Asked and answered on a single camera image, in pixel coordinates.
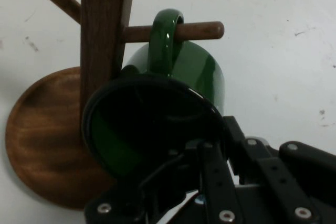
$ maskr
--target wooden peg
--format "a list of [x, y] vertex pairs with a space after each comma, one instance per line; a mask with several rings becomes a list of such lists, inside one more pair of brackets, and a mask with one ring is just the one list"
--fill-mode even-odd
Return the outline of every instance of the wooden peg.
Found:
[[[66, 14], [80, 23], [80, 4], [76, 0], [51, 0]], [[132, 26], [125, 27], [122, 31], [121, 39], [123, 43], [130, 42], [148, 42], [151, 32], [151, 26]], [[176, 28], [175, 39], [184, 40], [202, 40], [202, 39], [220, 39], [224, 34], [224, 26], [221, 22], [203, 22], [180, 24]]]

